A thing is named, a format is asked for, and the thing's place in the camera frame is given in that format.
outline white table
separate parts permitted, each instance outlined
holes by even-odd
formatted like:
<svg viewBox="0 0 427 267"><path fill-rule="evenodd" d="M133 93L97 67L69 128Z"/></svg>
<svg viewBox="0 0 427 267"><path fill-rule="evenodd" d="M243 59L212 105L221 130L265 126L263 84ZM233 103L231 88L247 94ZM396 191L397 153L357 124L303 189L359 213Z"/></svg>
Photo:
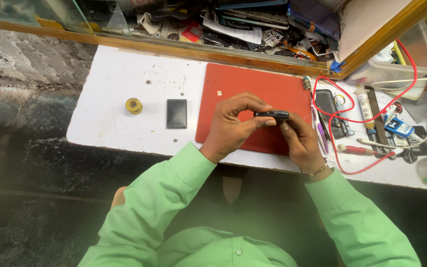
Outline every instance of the white table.
<svg viewBox="0 0 427 267"><path fill-rule="evenodd" d="M207 64L203 61L123 52L100 45L68 127L67 140L80 145L168 156L175 155L189 141L201 147L202 144L196 143L194 138ZM342 82L338 84L350 94L355 89ZM320 84L318 89L340 93L332 85ZM384 93L377 92L376 95L381 107L392 99ZM130 114L125 108L126 100L132 97L143 104L143 111L138 115ZM187 100L187 129L166 129L167 99ZM362 119L358 108L348 112L348 115L352 119ZM401 119L413 124L406 112ZM367 138L364 125L350 123L350 127L355 135L342 138L337 144L367 147L356 142L357 138ZM328 155L328 160L331 166L335 166L333 153ZM340 160L344 169L351 172L377 159L373 156L342 154ZM221 162L300 172L288 157L246 150L237 150ZM427 185L418 177L416 165L408 164L401 158L395 161L387 159L364 173L347 178L427 189Z"/></svg>

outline red mat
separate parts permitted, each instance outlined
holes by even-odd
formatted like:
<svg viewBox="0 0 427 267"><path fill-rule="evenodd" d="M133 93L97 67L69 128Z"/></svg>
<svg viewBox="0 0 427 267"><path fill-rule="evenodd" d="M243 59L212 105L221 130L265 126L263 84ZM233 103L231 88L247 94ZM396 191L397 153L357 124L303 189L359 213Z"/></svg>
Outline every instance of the red mat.
<svg viewBox="0 0 427 267"><path fill-rule="evenodd" d="M304 90L303 80L287 75L209 63L205 73L204 92L200 104L195 141L205 142L212 122L215 105L233 95L248 91L256 94L274 109L296 112L311 124L311 94ZM244 122L253 112L240 112ZM256 130L241 149L276 155L289 155L288 143L279 126Z"/></svg>

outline hand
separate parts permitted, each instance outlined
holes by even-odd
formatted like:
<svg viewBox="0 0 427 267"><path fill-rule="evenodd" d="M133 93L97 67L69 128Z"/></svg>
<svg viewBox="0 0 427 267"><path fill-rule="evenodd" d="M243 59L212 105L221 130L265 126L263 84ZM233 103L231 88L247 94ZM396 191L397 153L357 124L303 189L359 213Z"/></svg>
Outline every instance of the hand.
<svg viewBox="0 0 427 267"><path fill-rule="evenodd" d="M317 132L310 124L305 122L298 114L289 113L289 118L282 123L281 132L289 145L289 156L301 170L307 174L315 173L324 166L325 160L319 150ZM319 181L327 178L332 171L329 167L318 173L317 176L310 176L312 181Z"/></svg>
<svg viewBox="0 0 427 267"><path fill-rule="evenodd" d="M209 135L199 149L200 153L213 164L217 164L228 154L239 149L255 130L276 125L272 117L253 117L241 122L237 118L238 113L245 110L268 112L272 108L256 95L247 92L219 102L215 107Z"/></svg>

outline yellow solder spool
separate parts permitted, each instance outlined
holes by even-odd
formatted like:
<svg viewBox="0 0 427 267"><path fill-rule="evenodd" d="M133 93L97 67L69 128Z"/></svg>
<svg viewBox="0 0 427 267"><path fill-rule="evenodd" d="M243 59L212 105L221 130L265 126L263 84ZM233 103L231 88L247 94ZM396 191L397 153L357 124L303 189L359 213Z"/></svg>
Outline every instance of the yellow solder spool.
<svg viewBox="0 0 427 267"><path fill-rule="evenodd" d="M139 114L143 110L143 105L137 98L130 98L126 101L126 109L131 114Z"/></svg>

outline red charging cable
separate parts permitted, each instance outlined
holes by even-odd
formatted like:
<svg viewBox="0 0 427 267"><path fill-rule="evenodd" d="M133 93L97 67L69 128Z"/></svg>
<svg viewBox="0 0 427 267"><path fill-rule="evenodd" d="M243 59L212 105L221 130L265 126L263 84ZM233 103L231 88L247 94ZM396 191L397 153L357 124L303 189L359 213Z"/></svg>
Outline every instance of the red charging cable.
<svg viewBox="0 0 427 267"><path fill-rule="evenodd" d="M411 83L411 85L410 85L410 86L409 86L405 91L403 91L401 94L399 94L399 95L398 95L397 97L395 97L393 100L391 100L391 101L388 103L388 105L387 105L387 106L385 106L385 107L381 110L381 112L380 112L380 113L378 113L375 117L373 117L373 118L371 118L371 119L369 119L369 120L366 120L366 121L354 121L354 120L351 120L351 119L347 119L347 118L343 118L343 117L338 116L338 115L337 115L338 113L341 113L341 112L347 112L347 111L352 110L352 109L354 108L354 106L355 106L355 102L353 101L352 97L349 95L349 93L347 93L345 90L343 90L340 86L338 86L338 85L337 85L337 84L335 84L333 81L329 80L328 78L326 78L326 77L324 77L324 76L319 76L319 77L316 79L316 82L314 83L314 89L313 89L313 91L312 91L312 103L313 103L314 107L317 109L317 111L319 111L319 112L321 112L321 113L324 113L324 114L326 114L326 115L329 115L329 116L330 116L330 119L329 119L329 135L330 135L330 137L331 137L332 146L334 147L334 153L335 153L335 159L337 160L337 165L339 166L339 168L340 168L340 170L342 171L342 173L349 174L349 175L353 175L353 174L357 174L357 173L362 173L362 172L364 172L364 171L366 171L366 170L370 169L371 167L374 167L375 165L377 165L379 162L381 162L381 161L385 160L386 158L388 158L388 157L393 156L393 155L395 155L395 154L396 154L395 152L393 152L393 151L392 151L392 152L388 153L386 156L384 156L384 157L382 157L381 159L379 159L379 160L377 160L376 162L374 162L372 165L370 165L370 166L368 166L368 167L365 167L365 168L364 168L364 169L362 169L362 170L359 170L359 171L356 171L356 172L352 172L352 173L346 172L346 171L344 171L344 170L343 170L342 166L340 165L339 155L337 154L337 148L335 147L335 141L334 141L334 136L332 135L332 127L331 127L331 124L332 124L332 118L334 118L334 117L339 118L339 119L342 119L342 120L346 120L346 121L349 121L349 122L353 122L353 123L367 123L367 122L370 122L370 121L372 121L372 120L374 120L374 119L378 118L378 116L380 116L382 113L386 113L387 108L388 108L389 106L391 106L391 105L393 104L393 102L395 102L395 101L396 101L398 98L400 98L402 95L406 94L406 92L407 92L409 89L411 89L411 88L415 85L416 80L418 79L418 70L416 69L416 64L415 64L415 62L413 61L413 59L412 59L411 55L409 54L408 50L406 50L405 46L400 42L400 40L398 40L398 39L397 39L397 40L396 40L396 42L401 46L401 48L403 48L403 51L405 52L406 56L409 58L409 61L411 62L411 65L413 66L413 71L414 71L413 82ZM352 102L352 107L351 107L351 108L349 108L349 109L346 109L346 110L336 111L336 112L334 112L334 113L332 113L332 114L329 114L329 113L327 113L327 112L324 112L322 109L318 108L318 107L316 106L316 87L317 87L317 82L319 81L319 79L326 79L326 80L327 80L327 81L329 81L332 85L334 85L335 87L337 87L338 89L340 89L344 94L346 94L346 95L348 96L348 98L350 99L350 101Z"/></svg>

